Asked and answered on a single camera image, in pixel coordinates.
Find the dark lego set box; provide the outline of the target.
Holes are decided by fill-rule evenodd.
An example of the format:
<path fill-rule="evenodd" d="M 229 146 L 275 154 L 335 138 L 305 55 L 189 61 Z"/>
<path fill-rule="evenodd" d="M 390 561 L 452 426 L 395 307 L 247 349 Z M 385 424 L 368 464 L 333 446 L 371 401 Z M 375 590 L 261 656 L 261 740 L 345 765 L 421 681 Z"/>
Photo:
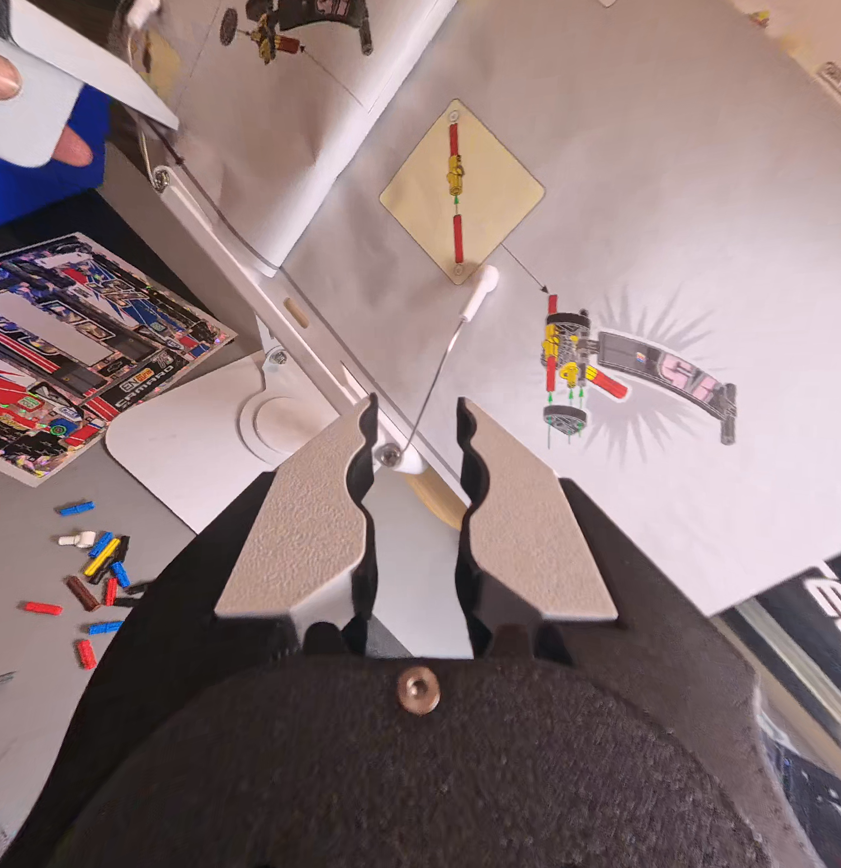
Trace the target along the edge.
<path fill-rule="evenodd" d="M 755 668 L 771 769 L 820 866 L 841 867 L 841 553 L 720 613 Z"/>

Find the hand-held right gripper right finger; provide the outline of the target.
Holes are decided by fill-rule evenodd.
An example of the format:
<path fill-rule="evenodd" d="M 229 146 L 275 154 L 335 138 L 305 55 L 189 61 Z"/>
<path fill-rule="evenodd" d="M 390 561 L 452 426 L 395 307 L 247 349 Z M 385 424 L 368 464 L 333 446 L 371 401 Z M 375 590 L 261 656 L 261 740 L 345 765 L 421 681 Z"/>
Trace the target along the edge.
<path fill-rule="evenodd" d="M 459 483 L 468 496 L 455 568 L 474 655 L 515 628 L 537 655 L 564 655 L 558 625 L 619 612 L 560 479 L 467 397 L 458 399 Z"/>

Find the white building manual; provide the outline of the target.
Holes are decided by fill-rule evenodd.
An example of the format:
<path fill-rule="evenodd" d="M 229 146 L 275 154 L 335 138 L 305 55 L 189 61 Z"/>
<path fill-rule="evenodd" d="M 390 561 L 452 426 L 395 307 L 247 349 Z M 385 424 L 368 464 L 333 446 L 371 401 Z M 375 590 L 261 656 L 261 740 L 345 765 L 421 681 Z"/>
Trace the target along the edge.
<path fill-rule="evenodd" d="M 727 2 L 369 2 L 264 65 L 166 2 L 207 245 L 339 410 L 416 418 L 458 310 L 381 194 L 457 100 L 541 186 L 417 449 L 470 398 L 706 613 L 841 553 L 841 109 Z"/>

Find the white book stand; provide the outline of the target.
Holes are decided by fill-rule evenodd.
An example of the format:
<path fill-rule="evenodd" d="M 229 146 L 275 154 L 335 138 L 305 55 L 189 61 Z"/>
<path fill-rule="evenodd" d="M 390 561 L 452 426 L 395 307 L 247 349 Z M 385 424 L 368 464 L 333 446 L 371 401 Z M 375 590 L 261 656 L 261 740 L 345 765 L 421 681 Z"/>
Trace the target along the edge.
<path fill-rule="evenodd" d="M 123 415 L 107 448 L 200 532 L 259 473 L 381 386 L 289 271 L 269 275 L 241 262 L 173 169 L 161 170 L 158 193 L 109 145 L 99 192 L 199 300 L 238 327 L 250 354 L 182 375 Z"/>

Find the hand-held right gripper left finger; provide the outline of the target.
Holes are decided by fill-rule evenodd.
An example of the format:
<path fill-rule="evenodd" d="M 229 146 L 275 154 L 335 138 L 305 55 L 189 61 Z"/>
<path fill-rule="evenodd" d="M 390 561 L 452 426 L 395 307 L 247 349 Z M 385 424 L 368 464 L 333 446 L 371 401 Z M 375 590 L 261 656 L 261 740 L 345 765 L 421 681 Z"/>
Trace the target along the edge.
<path fill-rule="evenodd" d="M 373 485 L 379 401 L 361 399 L 277 468 L 219 599 L 222 621 L 276 621 L 290 642 L 328 630 L 368 652 L 378 589 Z"/>

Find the lego instruction booklet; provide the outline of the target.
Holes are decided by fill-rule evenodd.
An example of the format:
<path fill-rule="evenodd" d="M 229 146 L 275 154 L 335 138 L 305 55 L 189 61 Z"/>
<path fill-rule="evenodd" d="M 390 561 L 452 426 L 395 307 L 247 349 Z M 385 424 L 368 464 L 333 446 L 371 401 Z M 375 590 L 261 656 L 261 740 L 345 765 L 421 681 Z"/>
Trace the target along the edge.
<path fill-rule="evenodd" d="M 0 472 L 30 487 L 236 333 L 81 233 L 0 255 Z"/>

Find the blue plastic storage bin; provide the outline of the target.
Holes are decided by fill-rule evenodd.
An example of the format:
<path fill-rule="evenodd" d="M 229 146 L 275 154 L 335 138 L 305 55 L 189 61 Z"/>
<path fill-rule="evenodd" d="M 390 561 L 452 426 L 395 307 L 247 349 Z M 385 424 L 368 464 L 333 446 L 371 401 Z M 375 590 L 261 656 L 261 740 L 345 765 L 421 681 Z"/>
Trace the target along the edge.
<path fill-rule="evenodd" d="M 0 226 L 102 184 L 110 109 L 109 96 L 83 87 L 69 126 L 92 151 L 92 162 L 85 167 L 50 160 L 39 168 L 23 168 L 0 159 Z"/>

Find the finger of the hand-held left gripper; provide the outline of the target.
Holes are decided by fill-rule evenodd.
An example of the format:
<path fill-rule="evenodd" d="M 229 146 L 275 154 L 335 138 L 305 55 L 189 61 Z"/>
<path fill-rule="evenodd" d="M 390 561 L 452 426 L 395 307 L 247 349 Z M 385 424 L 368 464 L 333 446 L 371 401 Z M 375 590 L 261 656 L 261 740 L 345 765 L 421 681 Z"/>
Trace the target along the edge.
<path fill-rule="evenodd" d="M 9 40 L 24 52 L 176 130 L 168 106 L 126 62 L 26 1 L 11 1 Z"/>

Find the pile of small lego pieces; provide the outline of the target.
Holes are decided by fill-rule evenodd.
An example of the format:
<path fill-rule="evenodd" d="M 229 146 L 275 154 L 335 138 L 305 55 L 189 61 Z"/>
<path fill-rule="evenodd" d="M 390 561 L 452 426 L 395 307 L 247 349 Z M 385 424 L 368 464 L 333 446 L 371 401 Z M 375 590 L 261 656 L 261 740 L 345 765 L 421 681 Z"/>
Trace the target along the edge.
<path fill-rule="evenodd" d="M 97 667 L 97 643 L 118 633 L 122 612 L 140 602 L 147 589 L 146 583 L 135 584 L 131 579 L 127 562 L 130 543 L 127 535 L 97 533 L 91 549 L 78 548 L 85 555 L 81 569 L 61 582 L 69 600 L 89 618 L 72 643 L 76 663 L 84 672 Z"/>

